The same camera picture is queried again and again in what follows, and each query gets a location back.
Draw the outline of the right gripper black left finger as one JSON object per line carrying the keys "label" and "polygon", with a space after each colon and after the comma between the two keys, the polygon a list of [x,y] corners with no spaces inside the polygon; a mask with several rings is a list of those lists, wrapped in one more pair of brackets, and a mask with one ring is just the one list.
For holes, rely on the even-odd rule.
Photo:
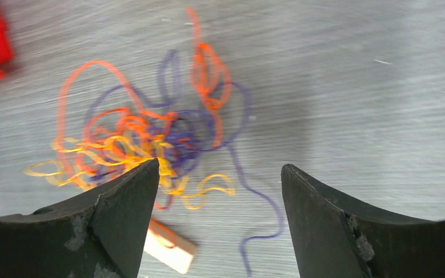
{"label": "right gripper black left finger", "polygon": [[159,182],[149,160],[29,215],[0,217],[0,277],[136,277]]}

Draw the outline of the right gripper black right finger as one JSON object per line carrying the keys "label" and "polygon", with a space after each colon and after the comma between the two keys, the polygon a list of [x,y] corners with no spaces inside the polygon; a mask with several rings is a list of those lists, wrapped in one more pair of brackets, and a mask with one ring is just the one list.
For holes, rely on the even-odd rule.
{"label": "right gripper black right finger", "polygon": [[281,181],[301,277],[445,277],[445,220],[381,209],[292,164]]}

